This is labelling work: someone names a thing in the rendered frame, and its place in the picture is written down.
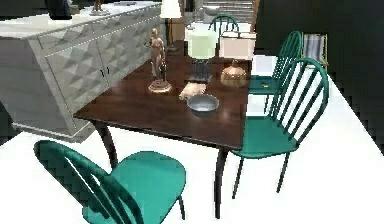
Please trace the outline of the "grey metal bowl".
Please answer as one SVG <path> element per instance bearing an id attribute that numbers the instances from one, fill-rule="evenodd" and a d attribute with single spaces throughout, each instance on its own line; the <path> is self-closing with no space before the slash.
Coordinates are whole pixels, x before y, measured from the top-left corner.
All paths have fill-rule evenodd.
<path id="1" fill-rule="evenodd" d="M 187 106 L 196 112 L 211 112 L 219 107 L 219 100 L 210 94 L 197 94 L 187 99 Z"/>

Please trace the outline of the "beige crumpled cloth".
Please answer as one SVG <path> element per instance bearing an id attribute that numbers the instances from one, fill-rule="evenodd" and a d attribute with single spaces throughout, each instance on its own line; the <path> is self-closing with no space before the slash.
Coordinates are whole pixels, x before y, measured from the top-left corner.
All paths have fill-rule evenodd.
<path id="1" fill-rule="evenodd" d="M 206 90 L 205 84 L 188 82 L 187 85 L 179 94 L 179 99 L 186 100 L 194 95 L 203 94 L 205 90 Z"/>

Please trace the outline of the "dark brown wooden table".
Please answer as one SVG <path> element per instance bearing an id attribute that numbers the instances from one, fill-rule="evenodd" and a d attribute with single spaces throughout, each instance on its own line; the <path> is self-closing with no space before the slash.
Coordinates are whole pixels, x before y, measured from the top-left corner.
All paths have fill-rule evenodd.
<path id="1" fill-rule="evenodd" d="M 167 78 L 172 90 L 153 94 L 151 64 L 146 62 L 117 84 L 78 110 L 74 117 L 91 122 L 98 131 L 111 167 L 117 165 L 111 127 L 152 134 L 173 140 L 216 148 L 218 156 L 214 175 L 214 214 L 220 217 L 222 176 L 228 152 L 242 147 L 243 126 L 246 117 L 248 88 L 227 87 L 221 84 L 221 72 L 229 63 L 214 58 L 213 78 L 206 92 L 219 99 L 219 107 L 211 115 L 194 115 L 179 94 L 192 73 L 192 59 L 187 55 L 187 43 L 177 41 L 177 50 L 167 54 Z"/>

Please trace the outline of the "copper round pot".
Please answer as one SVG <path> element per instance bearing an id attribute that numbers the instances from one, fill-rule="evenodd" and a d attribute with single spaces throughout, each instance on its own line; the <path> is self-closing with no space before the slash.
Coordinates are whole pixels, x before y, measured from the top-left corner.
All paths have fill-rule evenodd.
<path id="1" fill-rule="evenodd" d="M 229 67 L 223 69 L 221 83 L 224 86 L 240 88 L 247 84 L 246 71 L 240 67 L 239 62 L 234 59 Z"/>

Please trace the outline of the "bronze human statuette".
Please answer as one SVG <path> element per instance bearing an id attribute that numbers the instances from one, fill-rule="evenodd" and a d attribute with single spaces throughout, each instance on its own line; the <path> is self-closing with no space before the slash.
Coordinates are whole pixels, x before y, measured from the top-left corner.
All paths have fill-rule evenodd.
<path id="1" fill-rule="evenodd" d="M 150 49 L 151 74 L 153 77 L 148 89 L 152 93 L 167 93 L 172 89 L 172 86 L 166 80 L 165 47 L 156 28 L 151 30 L 151 37 L 145 46 Z"/>

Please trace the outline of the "green spindle-back chair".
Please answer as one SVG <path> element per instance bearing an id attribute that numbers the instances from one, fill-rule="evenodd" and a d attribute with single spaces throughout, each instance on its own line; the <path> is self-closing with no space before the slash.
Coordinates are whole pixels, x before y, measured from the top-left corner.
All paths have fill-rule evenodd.
<path id="1" fill-rule="evenodd" d="M 267 111 L 269 97 L 279 90 L 285 67 L 300 57 L 302 47 L 302 33 L 300 31 L 290 32 L 281 46 L 272 75 L 256 75 L 250 78 L 249 93 L 266 96 L 263 112 Z"/>
<path id="2" fill-rule="evenodd" d="M 246 118 L 243 146 L 234 154 L 242 161 L 289 157 L 323 115 L 328 101 L 323 66 L 312 58 L 294 60 L 282 72 L 268 114 Z"/>
<path id="3" fill-rule="evenodd" d="M 139 151 L 106 172 L 54 141 L 36 142 L 34 154 L 82 205 L 82 216 L 89 224 L 161 224 L 175 204 L 185 212 L 186 170 L 172 157 Z"/>
<path id="4" fill-rule="evenodd" d="M 238 32 L 239 26 L 234 17 L 227 14 L 215 16 L 209 24 L 209 30 L 222 35 L 224 32 Z"/>

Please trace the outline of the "pale pink box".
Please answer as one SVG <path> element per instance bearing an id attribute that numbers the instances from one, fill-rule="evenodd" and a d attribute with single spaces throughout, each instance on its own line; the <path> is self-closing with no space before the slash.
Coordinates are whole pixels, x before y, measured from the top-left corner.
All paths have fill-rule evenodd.
<path id="1" fill-rule="evenodd" d="M 226 31 L 220 36 L 219 56 L 227 59 L 251 60 L 256 33 Z"/>

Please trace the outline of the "white shade floor lamp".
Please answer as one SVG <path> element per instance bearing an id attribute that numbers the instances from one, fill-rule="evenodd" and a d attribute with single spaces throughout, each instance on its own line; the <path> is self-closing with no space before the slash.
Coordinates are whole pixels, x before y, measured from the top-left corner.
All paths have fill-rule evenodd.
<path id="1" fill-rule="evenodd" d="M 162 0 L 160 17 L 165 20 L 167 51 L 176 51 L 177 48 L 173 45 L 173 37 L 171 35 L 171 20 L 181 17 L 179 1 Z"/>

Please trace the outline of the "grey patterned sideboard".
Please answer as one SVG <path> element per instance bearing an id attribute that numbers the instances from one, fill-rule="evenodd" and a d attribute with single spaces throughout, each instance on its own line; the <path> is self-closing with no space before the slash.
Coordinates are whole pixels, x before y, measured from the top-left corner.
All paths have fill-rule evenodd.
<path id="1" fill-rule="evenodd" d="M 161 4 L 105 4 L 70 20 L 47 14 L 0 21 L 0 102 L 18 130 L 68 142 L 94 131 L 74 114 L 145 63 Z"/>

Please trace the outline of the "small bronze statuette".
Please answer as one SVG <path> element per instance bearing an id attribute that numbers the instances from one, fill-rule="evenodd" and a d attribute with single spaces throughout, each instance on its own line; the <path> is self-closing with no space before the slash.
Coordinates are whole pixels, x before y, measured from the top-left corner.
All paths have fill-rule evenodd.
<path id="1" fill-rule="evenodd" d="M 90 12 L 90 16 L 106 16 L 110 14 L 108 10 L 104 10 L 102 8 L 103 2 L 104 0 L 94 0 L 94 5 Z"/>

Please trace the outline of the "dark blue vase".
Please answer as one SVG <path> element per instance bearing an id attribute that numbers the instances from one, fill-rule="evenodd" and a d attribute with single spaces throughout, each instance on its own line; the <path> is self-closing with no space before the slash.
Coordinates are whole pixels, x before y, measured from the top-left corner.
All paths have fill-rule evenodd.
<path id="1" fill-rule="evenodd" d="M 52 20 L 70 20 L 72 18 L 67 0 L 45 0 L 45 4 Z"/>

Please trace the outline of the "gold frame magazine rack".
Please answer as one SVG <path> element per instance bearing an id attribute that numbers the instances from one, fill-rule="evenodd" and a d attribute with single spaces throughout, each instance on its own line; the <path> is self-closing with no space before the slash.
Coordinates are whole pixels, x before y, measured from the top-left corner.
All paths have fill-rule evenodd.
<path id="1" fill-rule="evenodd" d="M 302 56 L 315 59 L 323 67 L 327 67 L 327 40 L 326 34 L 304 33 Z"/>

